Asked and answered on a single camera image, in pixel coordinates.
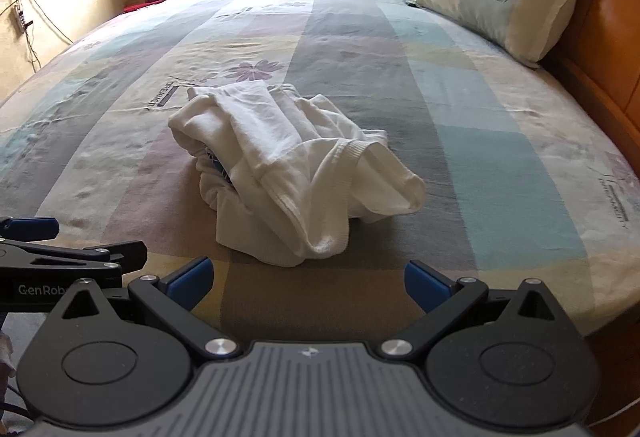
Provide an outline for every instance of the mattress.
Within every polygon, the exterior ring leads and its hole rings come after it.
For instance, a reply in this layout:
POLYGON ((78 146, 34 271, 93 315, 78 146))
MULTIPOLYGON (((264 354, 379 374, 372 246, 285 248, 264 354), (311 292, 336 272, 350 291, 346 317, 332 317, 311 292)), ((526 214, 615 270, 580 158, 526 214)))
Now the mattress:
POLYGON ((57 217, 59 245, 143 240, 143 273, 209 256, 194 312, 244 341, 393 335, 422 315, 411 259, 497 288, 541 278, 583 333, 640 301, 640 184, 618 149, 549 74, 404 0, 171 0, 111 20, 0 107, 0 214, 57 217), (256 79, 386 130, 424 208, 353 221, 343 254, 293 269, 217 244, 167 121, 189 86, 256 79))

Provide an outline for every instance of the headboard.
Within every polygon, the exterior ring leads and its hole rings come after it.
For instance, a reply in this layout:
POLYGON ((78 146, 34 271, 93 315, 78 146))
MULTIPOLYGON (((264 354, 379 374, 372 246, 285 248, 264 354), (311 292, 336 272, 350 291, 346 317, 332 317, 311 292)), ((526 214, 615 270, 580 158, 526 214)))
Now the headboard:
POLYGON ((640 176, 640 0, 578 0, 543 65, 640 176))

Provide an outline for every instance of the grooved surface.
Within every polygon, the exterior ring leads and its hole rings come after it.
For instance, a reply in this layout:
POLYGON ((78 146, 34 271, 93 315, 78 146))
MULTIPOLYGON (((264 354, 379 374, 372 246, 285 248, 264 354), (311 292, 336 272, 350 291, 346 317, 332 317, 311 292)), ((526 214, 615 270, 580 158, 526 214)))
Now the grooved surface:
MULTIPOLYGON (((80 432, 40 424, 28 437, 80 432)), ((257 343, 247 357, 210 363, 186 396, 155 419, 102 437, 489 437, 446 412, 408 365, 360 343, 257 343)), ((576 427, 548 437, 586 437, 576 427)))

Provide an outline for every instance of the white garment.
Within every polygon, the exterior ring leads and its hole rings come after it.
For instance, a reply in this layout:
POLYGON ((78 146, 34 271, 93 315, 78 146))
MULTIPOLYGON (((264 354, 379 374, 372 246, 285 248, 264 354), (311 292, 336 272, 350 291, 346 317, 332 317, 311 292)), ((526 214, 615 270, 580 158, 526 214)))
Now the white garment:
POLYGON ((343 252, 349 218, 373 222, 418 211, 424 182, 326 97, 263 80, 191 88, 169 119, 197 158, 200 194, 218 212, 216 240, 283 267, 343 252), (233 183, 213 168, 215 154, 233 183))

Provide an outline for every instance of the silver bolt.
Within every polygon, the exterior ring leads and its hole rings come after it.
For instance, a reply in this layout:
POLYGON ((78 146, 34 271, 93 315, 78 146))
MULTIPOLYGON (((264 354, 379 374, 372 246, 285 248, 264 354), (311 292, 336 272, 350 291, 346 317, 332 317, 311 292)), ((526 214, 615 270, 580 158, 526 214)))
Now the silver bolt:
POLYGON ((214 356, 228 356, 236 352, 237 348, 238 344, 228 338, 216 338, 215 340, 207 341, 204 346, 204 350, 214 356))
POLYGON ((414 346, 404 340, 387 340, 380 348, 387 356, 406 356, 414 350, 414 346))

